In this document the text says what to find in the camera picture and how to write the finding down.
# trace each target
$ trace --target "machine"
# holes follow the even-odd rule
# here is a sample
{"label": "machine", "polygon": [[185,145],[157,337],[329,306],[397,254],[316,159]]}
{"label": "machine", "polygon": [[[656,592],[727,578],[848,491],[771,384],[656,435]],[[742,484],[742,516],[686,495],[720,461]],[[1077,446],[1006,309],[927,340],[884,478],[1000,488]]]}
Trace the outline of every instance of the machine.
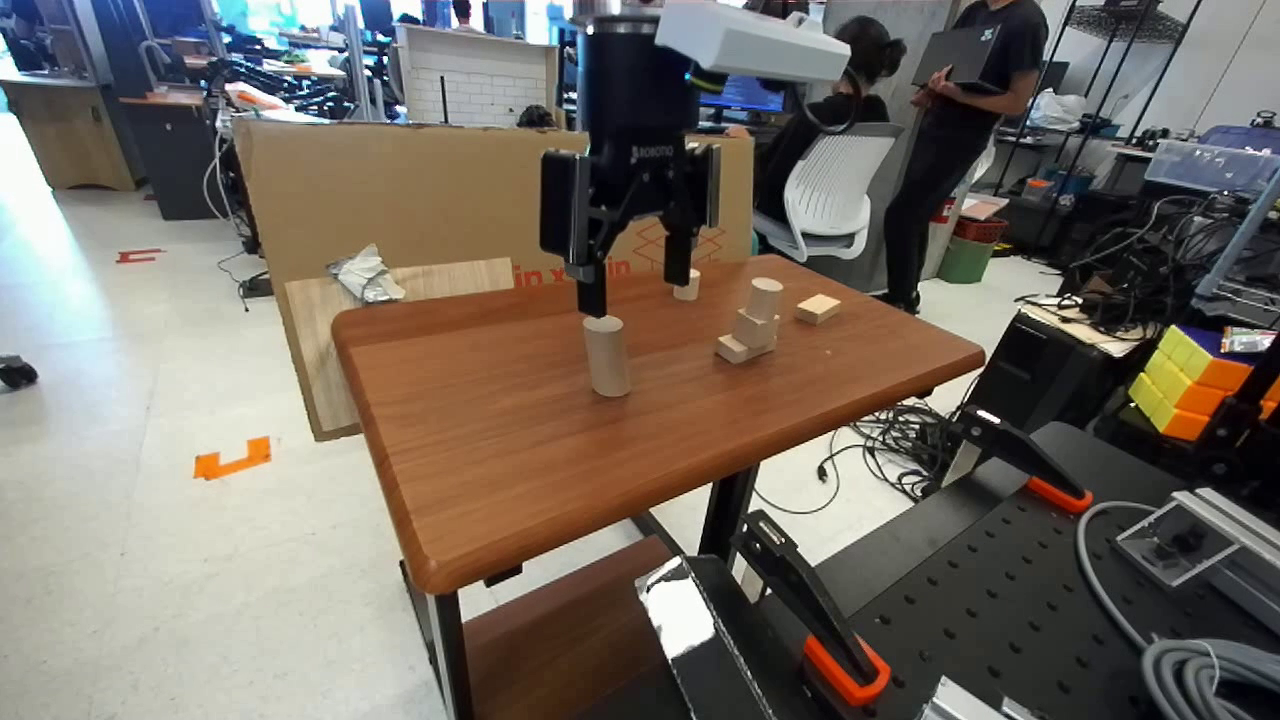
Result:
{"label": "machine", "polygon": [[790,22],[714,0],[579,10],[577,116],[583,157],[543,157],[540,250],[563,258],[577,309],[607,316],[605,259],[617,238],[661,213],[666,281],[687,284],[694,241],[707,224],[716,157],[687,147],[701,92],[737,77],[835,81],[848,49]]}

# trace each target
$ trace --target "chair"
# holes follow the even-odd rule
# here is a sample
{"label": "chair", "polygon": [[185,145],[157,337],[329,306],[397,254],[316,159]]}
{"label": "chair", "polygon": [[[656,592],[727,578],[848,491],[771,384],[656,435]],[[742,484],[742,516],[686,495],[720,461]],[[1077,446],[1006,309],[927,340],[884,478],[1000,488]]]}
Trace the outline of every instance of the chair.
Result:
{"label": "chair", "polygon": [[775,254],[858,259],[872,229],[872,179],[894,152],[894,134],[820,135],[786,187],[790,224],[758,213],[758,232]]}

